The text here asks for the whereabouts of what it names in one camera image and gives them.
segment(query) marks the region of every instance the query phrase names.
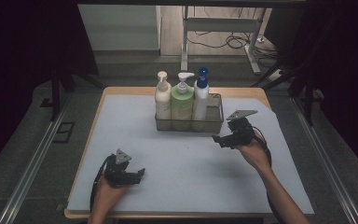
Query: white paper sheet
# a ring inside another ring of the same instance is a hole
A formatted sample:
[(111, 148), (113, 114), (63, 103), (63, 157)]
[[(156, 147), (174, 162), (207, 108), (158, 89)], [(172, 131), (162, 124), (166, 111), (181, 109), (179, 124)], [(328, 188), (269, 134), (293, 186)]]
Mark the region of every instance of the white paper sheet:
[[(300, 209), (313, 214), (275, 114), (256, 99), (223, 98), (223, 108), (225, 117), (237, 109), (258, 111), (247, 118), (268, 140), (274, 172)], [(221, 148), (210, 133), (157, 131), (154, 115), (153, 96), (105, 97), (69, 211), (89, 211), (98, 169), (121, 148), (132, 157), (127, 172), (146, 170), (116, 211), (271, 213), (259, 175), (238, 150)], [(219, 135), (230, 133), (225, 121)]]

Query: black curtain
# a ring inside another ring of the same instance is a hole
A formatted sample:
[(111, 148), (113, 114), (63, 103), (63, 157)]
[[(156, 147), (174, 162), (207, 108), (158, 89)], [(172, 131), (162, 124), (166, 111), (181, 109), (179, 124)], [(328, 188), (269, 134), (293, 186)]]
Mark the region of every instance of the black curtain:
[[(310, 69), (315, 87), (324, 94), (323, 112), (358, 157), (358, 2), (342, 3)], [(308, 21), (323, 24), (331, 9), (310, 13)]]
[(98, 75), (76, 2), (0, 0), (0, 151), (53, 68), (67, 91)]

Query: forearm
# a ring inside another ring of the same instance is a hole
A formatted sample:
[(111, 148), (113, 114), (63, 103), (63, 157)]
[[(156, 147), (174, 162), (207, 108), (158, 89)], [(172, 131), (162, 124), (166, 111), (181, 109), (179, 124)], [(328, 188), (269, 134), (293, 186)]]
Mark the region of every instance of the forearm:
[(115, 207), (124, 191), (110, 192), (110, 196), (97, 192), (88, 224), (102, 224), (111, 208)]
[(264, 182), (269, 198), (285, 223), (310, 223), (279, 182), (272, 169), (257, 169), (257, 172)]

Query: white container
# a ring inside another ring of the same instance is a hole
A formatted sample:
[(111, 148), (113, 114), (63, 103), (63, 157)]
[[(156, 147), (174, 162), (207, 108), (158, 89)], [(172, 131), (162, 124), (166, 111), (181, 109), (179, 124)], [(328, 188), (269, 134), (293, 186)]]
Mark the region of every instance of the white container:
[(158, 73), (158, 85), (155, 92), (156, 119), (171, 119), (171, 84), (167, 82), (167, 73)]
[[(193, 104), (193, 120), (205, 120), (206, 119), (206, 110), (208, 106), (208, 95), (209, 95), (209, 85), (208, 85), (208, 68), (201, 67), (199, 72), (199, 77), (194, 83), (194, 104)], [(202, 131), (202, 122), (192, 122), (192, 127), (194, 130), (201, 132)]]

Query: hand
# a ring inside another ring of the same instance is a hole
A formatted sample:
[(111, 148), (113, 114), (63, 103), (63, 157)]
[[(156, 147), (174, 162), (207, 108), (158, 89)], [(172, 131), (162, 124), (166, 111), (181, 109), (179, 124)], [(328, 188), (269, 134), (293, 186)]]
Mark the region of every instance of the hand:
[[(255, 132), (255, 135), (265, 141), (258, 132)], [(247, 146), (236, 146), (235, 148), (240, 151), (246, 161), (248, 161), (257, 172), (265, 171), (270, 168), (269, 159), (267, 158), (264, 149), (256, 140), (252, 139), (251, 143)]]
[(130, 186), (122, 186), (119, 189), (115, 189), (110, 186), (107, 179), (102, 175), (98, 181), (94, 205), (89, 215), (89, 224), (103, 223), (109, 210), (116, 205), (129, 187)]

